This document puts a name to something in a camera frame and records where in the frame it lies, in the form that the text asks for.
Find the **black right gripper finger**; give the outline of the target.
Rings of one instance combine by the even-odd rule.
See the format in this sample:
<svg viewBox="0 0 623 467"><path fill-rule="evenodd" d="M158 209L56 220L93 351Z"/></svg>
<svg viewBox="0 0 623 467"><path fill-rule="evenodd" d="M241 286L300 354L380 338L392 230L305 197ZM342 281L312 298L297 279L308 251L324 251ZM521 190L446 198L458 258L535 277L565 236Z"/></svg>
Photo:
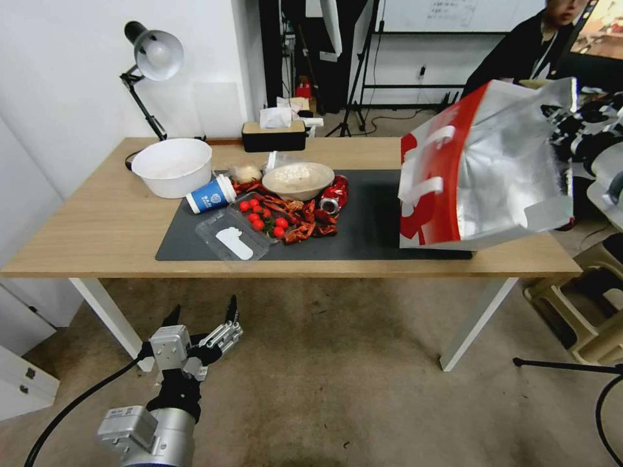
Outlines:
<svg viewBox="0 0 623 467"><path fill-rule="evenodd" d="M582 129L582 120L575 114L553 115L550 122L554 131L550 137L556 158L559 162L569 162L572 159L571 143Z"/></svg>

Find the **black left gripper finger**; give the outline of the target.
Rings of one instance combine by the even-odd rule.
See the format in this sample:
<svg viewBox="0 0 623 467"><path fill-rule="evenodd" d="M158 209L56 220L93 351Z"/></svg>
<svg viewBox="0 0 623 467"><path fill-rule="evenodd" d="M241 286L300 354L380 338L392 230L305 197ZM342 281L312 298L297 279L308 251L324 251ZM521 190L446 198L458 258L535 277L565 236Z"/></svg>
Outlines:
<svg viewBox="0 0 623 467"><path fill-rule="evenodd" d="M239 323L238 301L232 295L227 305L225 321L197 344L197 357L202 365L211 365L226 354L243 335Z"/></svg>
<svg viewBox="0 0 623 467"><path fill-rule="evenodd" d="M180 335L180 326L179 319L181 313L181 305L177 304L172 311L164 318L161 325L161 334L170 337L170 336L179 336Z"/></svg>

